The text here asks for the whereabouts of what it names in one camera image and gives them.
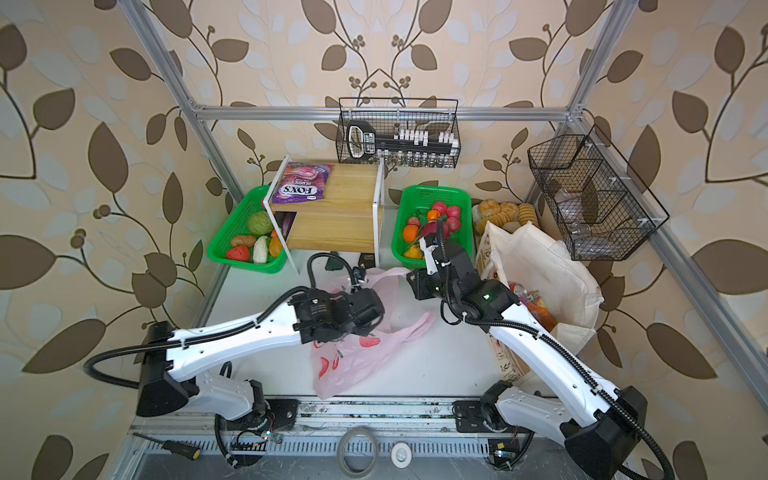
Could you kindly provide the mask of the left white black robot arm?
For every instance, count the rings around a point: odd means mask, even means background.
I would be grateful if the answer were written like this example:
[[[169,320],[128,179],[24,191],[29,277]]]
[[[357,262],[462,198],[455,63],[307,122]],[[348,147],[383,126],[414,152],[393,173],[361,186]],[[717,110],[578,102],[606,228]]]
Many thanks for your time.
[[[136,390],[139,417],[187,409],[238,420],[265,413],[261,385],[213,375],[212,368],[269,349],[366,336],[384,314],[382,300],[370,288],[329,293],[298,286],[261,313],[211,327],[173,330],[158,323],[146,344],[94,355],[83,369],[97,381]]]

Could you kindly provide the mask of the cream canvas tote bag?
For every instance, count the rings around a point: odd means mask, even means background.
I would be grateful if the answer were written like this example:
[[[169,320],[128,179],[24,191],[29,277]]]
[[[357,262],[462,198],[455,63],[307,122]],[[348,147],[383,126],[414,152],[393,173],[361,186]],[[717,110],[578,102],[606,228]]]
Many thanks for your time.
[[[557,241],[533,224],[513,233],[487,224],[476,265],[483,279],[497,279],[523,301],[538,296],[552,317],[547,330],[576,355],[596,334],[604,297],[597,280]]]

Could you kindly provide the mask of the pink dragon fruit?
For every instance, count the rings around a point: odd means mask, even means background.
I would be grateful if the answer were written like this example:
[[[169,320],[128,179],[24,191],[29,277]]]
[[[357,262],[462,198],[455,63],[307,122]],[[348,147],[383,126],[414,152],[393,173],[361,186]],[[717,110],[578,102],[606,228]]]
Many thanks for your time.
[[[450,227],[450,224],[447,222],[429,222],[425,226],[423,226],[420,230],[419,237],[423,238],[425,236],[428,236],[430,234],[436,235],[438,232],[438,228],[442,229],[443,236],[448,239],[450,235],[452,234],[452,230]]]

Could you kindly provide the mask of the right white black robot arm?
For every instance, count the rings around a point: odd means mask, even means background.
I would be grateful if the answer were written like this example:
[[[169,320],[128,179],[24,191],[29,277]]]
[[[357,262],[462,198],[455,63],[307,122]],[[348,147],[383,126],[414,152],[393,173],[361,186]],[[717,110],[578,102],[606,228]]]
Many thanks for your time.
[[[481,278],[467,251],[447,240],[441,226],[418,245],[425,265],[407,276],[415,298],[438,298],[457,322],[491,334],[553,393],[544,398],[498,382],[490,390],[491,420],[562,445],[592,479],[611,479],[616,473],[640,478],[625,464],[640,442],[657,458],[664,478],[674,478],[672,462],[644,427],[647,401],[636,388],[620,389],[589,369],[532,316],[507,284]]]

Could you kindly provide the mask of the green fruit basket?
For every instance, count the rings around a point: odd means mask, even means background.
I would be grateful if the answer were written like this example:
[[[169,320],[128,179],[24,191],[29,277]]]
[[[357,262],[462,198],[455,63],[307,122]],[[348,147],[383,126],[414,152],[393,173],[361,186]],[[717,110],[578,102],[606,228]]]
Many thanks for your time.
[[[426,212],[435,202],[442,201],[447,207],[457,206],[460,212],[461,228],[450,236],[452,241],[460,244],[470,255],[475,255],[472,229],[472,201],[463,190],[440,186],[415,185],[406,188],[401,195],[398,215],[395,221],[392,253],[397,261],[408,269],[419,269],[425,266],[424,260],[406,258],[404,253],[410,245],[403,238],[403,230],[407,220],[416,216],[423,222]]]

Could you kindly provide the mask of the pink plastic grocery bag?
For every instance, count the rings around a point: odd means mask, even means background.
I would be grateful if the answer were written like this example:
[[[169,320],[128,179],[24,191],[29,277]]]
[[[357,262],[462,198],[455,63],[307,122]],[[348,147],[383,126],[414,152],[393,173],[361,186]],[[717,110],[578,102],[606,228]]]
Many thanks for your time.
[[[391,363],[403,346],[420,339],[434,324],[427,312],[407,327],[392,326],[394,313],[387,309],[382,322],[368,336],[350,334],[334,342],[312,343],[310,361],[313,390],[325,400],[341,395]]]

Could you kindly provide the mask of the yellow bell pepper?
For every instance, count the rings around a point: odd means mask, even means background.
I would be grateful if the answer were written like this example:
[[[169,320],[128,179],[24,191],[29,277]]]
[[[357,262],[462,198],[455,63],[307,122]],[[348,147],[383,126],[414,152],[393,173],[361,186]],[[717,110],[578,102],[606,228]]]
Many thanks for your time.
[[[403,256],[407,259],[422,260],[423,252],[418,244],[412,244],[404,251]]]

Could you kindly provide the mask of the orange Fox's candy bag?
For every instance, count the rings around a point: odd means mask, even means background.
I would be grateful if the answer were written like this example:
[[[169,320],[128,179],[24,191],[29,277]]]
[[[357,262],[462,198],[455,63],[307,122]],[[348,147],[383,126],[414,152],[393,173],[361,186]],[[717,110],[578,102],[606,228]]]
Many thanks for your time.
[[[531,291],[525,294],[525,305],[541,326],[548,332],[554,330],[558,322],[547,308],[544,299],[540,296],[538,291]]]

